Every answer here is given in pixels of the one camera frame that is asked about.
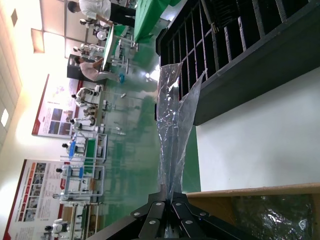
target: wall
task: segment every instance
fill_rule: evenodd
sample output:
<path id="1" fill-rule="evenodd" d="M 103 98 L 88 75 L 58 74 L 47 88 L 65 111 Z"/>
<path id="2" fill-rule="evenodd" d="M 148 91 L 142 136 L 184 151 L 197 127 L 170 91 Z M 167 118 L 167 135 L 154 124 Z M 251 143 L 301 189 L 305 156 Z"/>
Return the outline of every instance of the wall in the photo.
<path id="1" fill-rule="evenodd" d="M 320 68 L 196 128 L 202 191 L 320 181 Z"/>
<path id="2" fill-rule="evenodd" d="M 65 153 L 61 147 L 65 139 L 32 136 L 31 131 L 47 74 L 65 77 L 67 60 L 48 58 L 45 54 L 34 54 L 29 60 L 32 65 L 23 72 L 24 86 L 0 152 L 0 238 L 7 225 L 24 159 L 59 160 Z"/>

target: wall poster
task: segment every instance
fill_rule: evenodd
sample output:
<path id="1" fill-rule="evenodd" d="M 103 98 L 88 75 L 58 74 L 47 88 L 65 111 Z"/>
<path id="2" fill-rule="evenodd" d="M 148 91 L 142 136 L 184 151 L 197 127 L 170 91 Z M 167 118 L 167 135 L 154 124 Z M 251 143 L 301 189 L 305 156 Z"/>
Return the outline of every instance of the wall poster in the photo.
<path id="1" fill-rule="evenodd" d="M 61 161 L 25 159 L 6 225 L 4 240 L 46 240 L 45 226 L 62 217 L 64 207 L 53 194 L 65 189 L 65 179 L 56 168 Z"/>
<path id="2" fill-rule="evenodd" d="M 83 86 L 83 81 L 72 78 L 50 77 L 48 74 L 32 135 L 70 138 L 70 119 L 78 116 L 79 108 L 71 97 Z"/>

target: black metal frame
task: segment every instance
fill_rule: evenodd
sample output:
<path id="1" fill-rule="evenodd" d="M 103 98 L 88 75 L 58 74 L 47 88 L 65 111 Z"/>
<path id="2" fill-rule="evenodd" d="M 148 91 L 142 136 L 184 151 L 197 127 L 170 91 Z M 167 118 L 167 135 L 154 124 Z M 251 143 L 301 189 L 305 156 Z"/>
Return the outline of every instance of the black metal frame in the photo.
<path id="1" fill-rule="evenodd" d="M 172 203 L 166 202 L 165 188 L 150 194 L 148 203 L 88 240 L 189 239 L 257 240 L 235 226 L 191 205 L 185 194 L 174 192 Z M 167 225 L 175 238 L 163 238 Z"/>
<path id="2" fill-rule="evenodd" d="M 183 62 L 180 98 L 207 69 L 195 125 L 320 66 L 320 0 L 237 3 L 238 21 L 215 33 L 206 16 L 210 9 L 188 0 L 157 38 L 161 66 Z"/>

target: clear plastic bag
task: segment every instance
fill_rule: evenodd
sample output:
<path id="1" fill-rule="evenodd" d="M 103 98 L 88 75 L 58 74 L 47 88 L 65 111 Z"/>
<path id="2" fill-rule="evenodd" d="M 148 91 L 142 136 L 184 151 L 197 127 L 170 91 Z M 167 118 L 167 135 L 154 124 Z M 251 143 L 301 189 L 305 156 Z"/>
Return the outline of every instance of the clear plastic bag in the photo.
<path id="1" fill-rule="evenodd" d="M 179 101 L 179 75 L 183 63 L 161 67 L 157 95 L 157 129 L 160 138 L 158 182 L 166 188 L 171 202 L 173 192 L 182 192 L 186 146 L 194 123 L 204 73 L 189 93 Z"/>
<path id="2" fill-rule="evenodd" d="M 261 240 L 311 240 L 310 195 L 232 198 L 236 226 Z"/>

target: photo on poster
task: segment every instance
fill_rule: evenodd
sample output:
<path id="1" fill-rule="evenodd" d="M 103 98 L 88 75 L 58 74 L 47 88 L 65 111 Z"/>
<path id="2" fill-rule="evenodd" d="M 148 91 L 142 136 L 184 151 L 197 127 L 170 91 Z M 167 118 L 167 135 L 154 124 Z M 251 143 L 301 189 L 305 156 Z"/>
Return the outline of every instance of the photo on poster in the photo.
<path id="1" fill-rule="evenodd" d="M 35 220 L 36 217 L 36 209 L 29 209 L 25 212 L 24 215 L 24 222 L 33 222 Z"/>
<path id="2" fill-rule="evenodd" d="M 32 185 L 30 196 L 40 196 L 42 185 Z"/>
<path id="3" fill-rule="evenodd" d="M 62 112 L 61 122 L 70 122 L 70 119 L 72 119 L 74 116 L 74 111 L 71 110 L 64 110 Z"/>
<path id="4" fill-rule="evenodd" d="M 29 197 L 28 203 L 26 204 L 27 209 L 36 209 L 38 206 L 39 197 L 31 196 Z"/>
<path id="5" fill-rule="evenodd" d="M 65 180 L 56 172 L 56 169 L 63 164 L 64 162 L 59 160 L 23 161 L 17 187 L 12 189 L 15 191 L 15 196 L 9 214 L 12 217 L 8 219 L 6 227 L 4 226 L 5 239 L 53 239 L 51 233 L 45 231 L 45 227 L 52 226 L 55 220 L 64 217 L 64 205 L 60 204 L 59 199 L 52 197 L 53 194 L 61 193 L 65 189 Z"/>
<path id="6" fill-rule="evenodd" d="M 46 163 L 37 163 L 35 167 L 35 172 L 38 174 L 44 174 L 46 170 Z"/>
<path id="7" fill-rule="evenodd" d="M 71 123 L 67 123 L 67 122 L 60 123 L 59 135 L 70 135 L 70 130 L 71 130 Z"/>
<path id="8" fill-rule="evenodd" d="M 58 122 L 58 121 L 52 121 L 50 123 L 49 134 L 58 134 L 59 124 L 60 124 L 60 122 Z"/>
<path id="9" fill-rule="evenodd" d="M 60 121 L 62 116 L 62 111 L 63 111 L 62 109 L 58 109 L 58 108 L 53 109 L 51 120 Z"/>
<path id="10" fill-rule="evenodd" d="M 36 173 L 34 174 L 32 184 L 42 184 L 43 180 L 44 180 L 44 175 Z"/>

